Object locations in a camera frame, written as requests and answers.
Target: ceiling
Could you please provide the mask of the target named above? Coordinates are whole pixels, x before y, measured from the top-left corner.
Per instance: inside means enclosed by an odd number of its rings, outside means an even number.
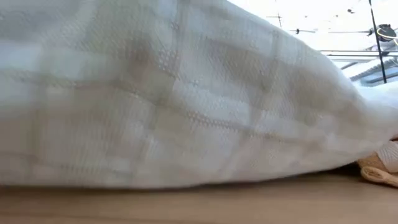
[[[289,30],[318,50],[362,50],[376,44],[374,36],[368,37],[366,33],[373,27],[368,0],[229,1],[275,26]],[[396,0],[373,0],[376,24],[391,24],[393,29],[398,28],[396,9]],[[339,33],[357,31],[363,33]]]

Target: textured white fabric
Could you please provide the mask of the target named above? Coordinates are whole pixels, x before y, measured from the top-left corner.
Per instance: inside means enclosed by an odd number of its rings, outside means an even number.
[[[397,105],[226,1],[0,0],[2,184],[184,187],[331,169],[397,134]]]
[[[398,172],[398,144],[390,141],[377,151],[377,155],[389,172]]]

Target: wooden surface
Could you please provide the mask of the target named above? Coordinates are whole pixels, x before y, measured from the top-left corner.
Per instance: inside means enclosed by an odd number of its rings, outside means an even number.
[[[0,190],[0,223],[397,223],[398,189],[315,174],[189,190]]]

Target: wooden table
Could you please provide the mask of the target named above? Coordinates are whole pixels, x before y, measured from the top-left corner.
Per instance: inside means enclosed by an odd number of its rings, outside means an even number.
[[[331,173],[157,192],[3,188],[0,223],[398,223],[398,189]]]

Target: black pole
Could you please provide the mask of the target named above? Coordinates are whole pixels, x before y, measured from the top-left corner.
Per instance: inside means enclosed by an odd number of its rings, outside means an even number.
[[[377,49],[378,49],[378,51],[379,51],[379,58],[380,58],[380,62],[381,62],[381,72],[382,72],[382,74],[383,74],[383,82],[384,82],[384,83],[387,83],[386,71],[385,71],[385,69],[384,69],[384,63],[383,63],[383,56],[381,55],[381,48],[380,48],[380,42],[379,42],[379,34],[377,33],[376,22],[374,21],[372,0],[369,0],[369,4],[371,5],[371,14],[372,14],[372,21],[373,21],[374,36],[376,37]]]
[[[280,26],[280,28],[282,28],[282,22],[280,21],[280,15],[279,15],[279,8],[278,8],[278,20],[279,20],[279,26]]]

